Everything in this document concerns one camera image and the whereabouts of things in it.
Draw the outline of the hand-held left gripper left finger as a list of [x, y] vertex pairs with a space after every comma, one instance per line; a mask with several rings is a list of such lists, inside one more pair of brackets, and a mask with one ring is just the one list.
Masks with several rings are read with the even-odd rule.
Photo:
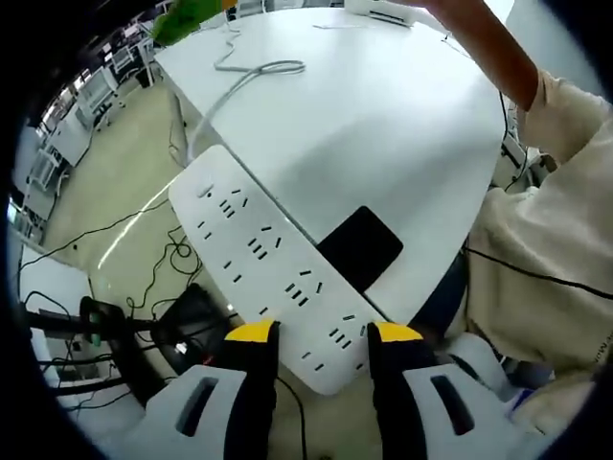
[[149, 400], [114, 448], [117, 459], [264, 459], [276, 408], [279, 328], [245, 323]]

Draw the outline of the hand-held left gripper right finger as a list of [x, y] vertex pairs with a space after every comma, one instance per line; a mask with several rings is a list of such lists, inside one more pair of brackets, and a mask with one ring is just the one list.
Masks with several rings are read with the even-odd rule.
[[373, 403], [386, 459], [529, 459], [534, 434], [498, 396], [422, 335], [391, 322], [367, 326]]

